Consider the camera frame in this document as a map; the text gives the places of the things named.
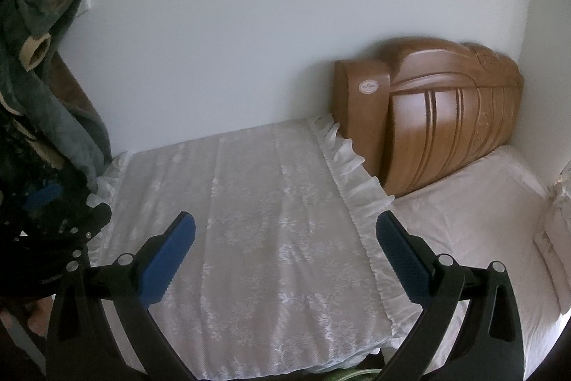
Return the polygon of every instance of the green object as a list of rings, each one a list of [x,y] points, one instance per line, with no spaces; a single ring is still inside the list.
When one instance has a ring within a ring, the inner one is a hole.
[[[325,378],[325,381],[345,381],[350,379],[352,381],[371,381],[381,373],[381,369],[369,369],[369,370],[339,370],[330,374],[330,376]]]

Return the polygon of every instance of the headboard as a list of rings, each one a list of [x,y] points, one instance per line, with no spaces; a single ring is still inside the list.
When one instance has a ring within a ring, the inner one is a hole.
[[[335,64],[332,113],[369,174],[401,196],[505,144],[523,83],[513,60],[484,46],[395,39],[378,60]]]

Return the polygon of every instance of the bed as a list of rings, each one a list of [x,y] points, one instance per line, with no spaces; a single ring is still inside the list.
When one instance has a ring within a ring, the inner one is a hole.
[[[376,242],[376,216],[390,208],[436,253],[507,265],[529,375],[568,317],[533,243],[548,191],[505,146],[522,86],[517,65],[483,46],[389,41],[376,60],[336,64],[332,117],[117,159],[90,200],[113,208],[90,259],[134,252],[189,211],[195,244],[150,312],[193,373],[330,370],[398,347],[418,317]],[[140,368],[106,312],[125,359]]]

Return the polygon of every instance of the silver screw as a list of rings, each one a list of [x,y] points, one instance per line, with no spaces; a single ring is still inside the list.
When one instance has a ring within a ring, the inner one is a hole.
[[[79,263],[77,263],[75,260],[71,261],[70,263],[68,263],[66,265],[66,270],[68,271],[75,271],[77,270],[77,268],[79,267]]]
[[[445,267],[451,267],[452,264],[454,263],[454,259],[450,257],[448,254],[439,255],[438,261],[440,262],[441,265],[444,265]]]
[[[133,261],[133,256],[131,254],[123,254],[117,261],[119,262],[119,265],[124,267]]]
[[[505,265],[500,261],[495,261],[492,263],[492,268],[496,270],[498,273],[503,273],[505,271]]]

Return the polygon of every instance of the blue gripper pad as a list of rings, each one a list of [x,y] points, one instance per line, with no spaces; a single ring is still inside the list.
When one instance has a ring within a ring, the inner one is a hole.
[[[430,302],[431,264],[436,255],[421,238],[407,233],[390,211],[377,219],[377,241],[410,301],[425,308]]]
[[[143,266],[139,275],[139,298],[146,309],[160,302],[165,295],[194,242],[195,234],[194,218],[187,212],[181,212],[162,236],[150,238],[137,254],[138,259],[139,254],[144,256],[153,251],[152,256],[141,257]]]
[[[48,182],[42,189],[30,194],[24,202],[24,210],[33,212],[39,208],[45,207],[51,201],[62,195],[64,189],[56,182]]]

